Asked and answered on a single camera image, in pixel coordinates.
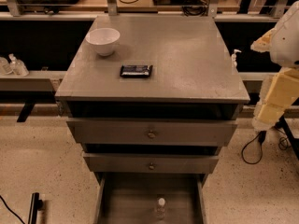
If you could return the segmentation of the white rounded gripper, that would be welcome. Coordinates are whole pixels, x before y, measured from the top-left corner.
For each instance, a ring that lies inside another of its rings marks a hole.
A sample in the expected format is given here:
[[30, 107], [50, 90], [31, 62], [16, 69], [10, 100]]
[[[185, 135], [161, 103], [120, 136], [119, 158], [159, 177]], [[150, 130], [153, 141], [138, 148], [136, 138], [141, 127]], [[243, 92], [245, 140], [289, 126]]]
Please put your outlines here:
[[285, 110], [299, 98], [299, 1], [294, 2], [274, 28], [251, 45], [257, 52], [270, 52], [273, 63], [281, 67], [262, 83], [260, 100], [254, 109], [252, 126], [256, 131], [272, 128]]

